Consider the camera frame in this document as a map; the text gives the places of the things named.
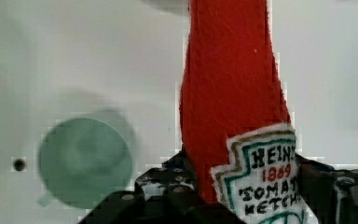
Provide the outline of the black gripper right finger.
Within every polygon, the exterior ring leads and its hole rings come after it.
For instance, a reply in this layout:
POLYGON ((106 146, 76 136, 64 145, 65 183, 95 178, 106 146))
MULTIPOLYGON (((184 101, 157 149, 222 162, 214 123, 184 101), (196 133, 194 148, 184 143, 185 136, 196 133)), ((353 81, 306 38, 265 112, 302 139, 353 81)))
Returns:
POLYGON ((358 169, 331 165, 296 155, 299 193, 319 224, 358 224, 358 169))

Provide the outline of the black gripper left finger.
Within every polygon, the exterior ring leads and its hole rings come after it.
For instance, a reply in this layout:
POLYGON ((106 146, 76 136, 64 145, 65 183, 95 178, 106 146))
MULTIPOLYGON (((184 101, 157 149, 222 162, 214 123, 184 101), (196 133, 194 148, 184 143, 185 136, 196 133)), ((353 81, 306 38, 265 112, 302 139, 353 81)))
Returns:
POLYGON ((184 151, 140 175, 133 190, 109 194, 78 224, 246 224, 221 203, 206 203, 184 151))

